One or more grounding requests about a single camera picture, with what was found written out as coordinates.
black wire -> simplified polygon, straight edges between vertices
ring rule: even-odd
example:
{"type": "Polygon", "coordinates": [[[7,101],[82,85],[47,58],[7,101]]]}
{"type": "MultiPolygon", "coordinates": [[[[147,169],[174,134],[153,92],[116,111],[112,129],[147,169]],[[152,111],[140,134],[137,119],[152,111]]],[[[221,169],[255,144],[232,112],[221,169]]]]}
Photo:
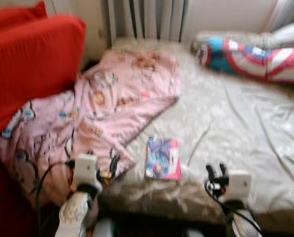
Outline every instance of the black wire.
{"type": "Polygon", "coordinates": [[[58,211],[53,211],[53,213],[51,213],[46,219],[45,219],[45,221],[44,221],[44,223],[43,223],[43,225],[42,225],[42,227],[41,227],[41,230],[42,230],[42,232],[43,232],[43,230],[45,229],[45,227],[49,224],[49,222],[51,221],[51,220],[55,220],[56,219],[56,217],[58,217],[58,211]]]}
{"type": "Polygon", "coordinates": [[[56,165],[67,165],[69,168],[73,168],[74,167],[74,160],[71,160],[71,161],[67,161],[67,162],[56,162],[56,163],[53,163],[49,166],[49,168],[45,171],[45,173],[43,174],[40,182],[38,183],[38,186],[37,186],[37,196],[36,196],[36,206],[37,206],[37,229],[38,229],[38,236],[39,237],[42,237],[42,226],[41,226],[41,221],[40,221],[40,206],[39,206],[39,193],[42,189],[42,185],[43,185],[43,182],[47,176],[47,174],[50,172],[50,170],[56,166],[56,165]]]}
{"type": "Polygon", "coordinates": [[[207,184],[209,182],[209,179],[207,179],[204,183],[204,188],[205,188],[205,191],[207,192],[207,194],[216,202],[218,203],[220,206],[232,211],[233,213],[237,214],[238,216],[242,217],[243,219],[245,219],[246,221],[248,221],[259,233],[261,236],[263,236],[263,233],[262,231],[260,230],[260,228],[253,222],[251,221],[249,218],[247,218],[246,216],[244,216],[243,214],[241,214],[240,212],[237,212],[236,209],[220,202],[217,198],[215,198],[211,192],[208,190],[208,187],[207,187],[207,184]]]}

magazine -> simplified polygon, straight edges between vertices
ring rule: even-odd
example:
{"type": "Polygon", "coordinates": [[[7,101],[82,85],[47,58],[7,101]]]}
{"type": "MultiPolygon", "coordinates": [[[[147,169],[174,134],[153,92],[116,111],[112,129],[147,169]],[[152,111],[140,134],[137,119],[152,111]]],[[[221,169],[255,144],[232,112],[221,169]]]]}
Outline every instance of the magazine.
{"type": "Polygon", "coordinates": [[[181,180],[178,142],[176,140],[149,137],[146,177],[181,180]]]}

fabric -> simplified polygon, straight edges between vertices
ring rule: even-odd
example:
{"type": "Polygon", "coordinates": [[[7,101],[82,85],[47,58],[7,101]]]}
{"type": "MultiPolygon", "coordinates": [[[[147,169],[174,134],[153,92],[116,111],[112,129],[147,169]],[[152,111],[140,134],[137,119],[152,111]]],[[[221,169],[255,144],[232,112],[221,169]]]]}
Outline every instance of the fabric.
{"type": "Polygon", "coordinates": [[[205,193],[206,164],[252,175],[248,208],[262,230],[294,233],[294,87],[260,83],[198,66],[189,45],[119,39],[116,47],[170,52],[182,93],[127,146],[136,165],[103,191],[102,207],[172,219],[223,223],[205,193]],[[149,136],[177,139],[181,182],[145,179],[149,136]]]}
{"type": "MultiPolygon", "coordinates": [[[[0,133],[29,98],[73,86],[85,25],[62,16],[0,31],[0,133]]],[[[34,236],[34,216],[0,163],[0,236],[34,236]]]]}
{"type": "Polygon", "coordinates": [[[198,54],[201,65],[217,71],[261,81],[294,83],[294,48],[262,50],[233,40],[210,38],[198,54]]]}
{"type": "Polygon", "coordinates": [[[191,52],[195,55],[202,43],[211,37],[222,37],[249,46],[260,47],[265,50],[275,48],[294,47],[294,23],[288,24],[274,32],[199,32],[191,43],[191,52]]]}
{"type": "Polygon", "coordinates": [[[0,31],[46,17],[43,1],[32,8],[4,8],[0,10],[0,31]]]}
{"type": "MultiPolygon", "coordinates": [[[[175,59],[162,53],[108,51],[100,64],[76,82],[73,91],[27,102],[0,136],[0,159],[35,206],[40,177],[51,164],[93,153],[101,172],[115,176],[134,165],[124,146],[151,119],[175,102],[180,76],[175,59]]],[[[40,200],[62,205],[72,173],[55,167],[40,200]]]]}

curtain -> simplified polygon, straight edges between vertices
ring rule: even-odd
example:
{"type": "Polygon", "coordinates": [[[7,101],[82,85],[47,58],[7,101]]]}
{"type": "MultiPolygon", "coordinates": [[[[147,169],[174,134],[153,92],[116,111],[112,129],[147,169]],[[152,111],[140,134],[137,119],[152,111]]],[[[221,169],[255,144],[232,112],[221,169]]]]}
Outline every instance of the curtain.
{"type": "Polygon", "coordinates": [[[102,0],[108,41],[133,37],[181,41],[188,0],[102,0]]]}
{"type": "Polygon", "coordinates": [[[269,31],[294,22],[294,0],[278,0],[270,20],[269,31]]]}

wrinkled sheet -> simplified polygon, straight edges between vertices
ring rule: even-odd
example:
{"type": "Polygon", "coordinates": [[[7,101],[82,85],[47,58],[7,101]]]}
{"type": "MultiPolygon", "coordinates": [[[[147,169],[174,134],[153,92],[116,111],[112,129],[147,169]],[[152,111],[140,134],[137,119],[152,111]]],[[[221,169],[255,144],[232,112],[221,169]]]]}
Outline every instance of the wrinkled sheet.
{"type": "Polygon", "coordinates": [[[136,166],[105,190],[101,207],[222,223],[206,195],[207,163],[252,174],[249,209],[264,230],[294,233],[294,87],[202,68],[188,45],[119,39],[116,47],[164,50],[180,64],[182,94],[128,146],[136,166]],[[151,135],[178,140],[182,180],[145,179],[151,135]]]}

